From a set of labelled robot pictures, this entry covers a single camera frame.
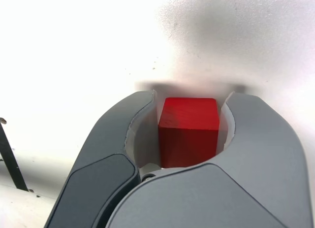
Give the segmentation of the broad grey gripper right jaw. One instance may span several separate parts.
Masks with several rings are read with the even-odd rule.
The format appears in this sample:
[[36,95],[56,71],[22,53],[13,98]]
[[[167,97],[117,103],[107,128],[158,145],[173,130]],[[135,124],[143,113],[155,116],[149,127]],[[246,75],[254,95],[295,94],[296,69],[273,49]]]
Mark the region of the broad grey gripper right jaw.
[[157,170],[115,208],[109,228],[312,228],[303,146],[262,99],[231,93],[221,108],[219,153]]

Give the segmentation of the narrow grey gripper left jaw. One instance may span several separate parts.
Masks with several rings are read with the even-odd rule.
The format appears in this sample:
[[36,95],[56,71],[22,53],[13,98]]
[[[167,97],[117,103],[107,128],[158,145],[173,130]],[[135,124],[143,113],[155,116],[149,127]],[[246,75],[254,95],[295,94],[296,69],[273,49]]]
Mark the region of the narrow grey gripper left jaw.
[[96,122],[46,222],[48,228],[103,228],[141,183],[140,169],[160,165],[157,94],[138,91]]

